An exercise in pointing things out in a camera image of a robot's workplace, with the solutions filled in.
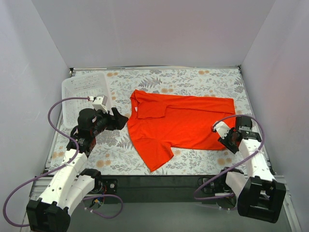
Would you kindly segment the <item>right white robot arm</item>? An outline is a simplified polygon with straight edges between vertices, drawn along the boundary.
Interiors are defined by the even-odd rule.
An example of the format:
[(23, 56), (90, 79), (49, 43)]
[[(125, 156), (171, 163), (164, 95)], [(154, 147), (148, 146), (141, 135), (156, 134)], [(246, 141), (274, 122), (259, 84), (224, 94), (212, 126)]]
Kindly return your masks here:
[(286, 187), (271, 173), (261, 150), (262, 137), (253, 131), (252, 119), (237, 116), (234, 127), (220, 121), (213, 130), (219, 134), (221, 144), (232, 153), (239, 152), (243, 156), (247, 169), (246, 176), (235, 168), (231, 169), (218, 180), (219, 188), (224, 192), (234, 192), (240, 216), (276, 223)]

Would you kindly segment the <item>white plastic laundry basket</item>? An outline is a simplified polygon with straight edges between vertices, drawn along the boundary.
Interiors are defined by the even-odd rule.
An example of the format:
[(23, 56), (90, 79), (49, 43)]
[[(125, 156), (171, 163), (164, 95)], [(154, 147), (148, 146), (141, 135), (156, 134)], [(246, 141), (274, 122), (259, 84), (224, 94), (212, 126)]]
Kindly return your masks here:
[[(113, 107), (107, 76), (103, 72), (92, 72), (68, 78), (62, 82), (62, 98), (71, 97), (107, 97), (106, 107)], [(92, 103), (86, 100), (69, 100), (62, 103), (63, 125), (72, 129), (77, 125), (79, 112), (91, 108)]]

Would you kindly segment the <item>orange t shirt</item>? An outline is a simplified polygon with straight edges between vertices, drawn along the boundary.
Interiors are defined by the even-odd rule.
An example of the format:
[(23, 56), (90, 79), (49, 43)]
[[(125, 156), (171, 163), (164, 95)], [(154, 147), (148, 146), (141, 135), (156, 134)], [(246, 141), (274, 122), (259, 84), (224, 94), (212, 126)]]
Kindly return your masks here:
[(130, 139), (150, 172), (170, 161), (172, 148), (224, 150), (213, 124), (235, 125), (231, 98), (164, 95), (135, 90), (127, 122)]

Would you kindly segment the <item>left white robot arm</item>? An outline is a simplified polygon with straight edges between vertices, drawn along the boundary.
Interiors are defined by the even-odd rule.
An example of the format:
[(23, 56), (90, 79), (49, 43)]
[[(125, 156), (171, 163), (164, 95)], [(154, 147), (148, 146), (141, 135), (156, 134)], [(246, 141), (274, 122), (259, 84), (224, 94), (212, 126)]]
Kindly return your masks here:
[(79, 112), (77, 126), (67, 145), (63, 168), (57, 170), (44, 192), (37, 200), (27, 204), (29, 226), (35, 232), (65, 232), (71, 215), (89, 193), (102, 190), (101, 172), (82, 166), (96, 145), (96, 136), (104, 130), (122, 130), (128, 118), (113, 107), (110, 112), (101, 109), (83, 109)]

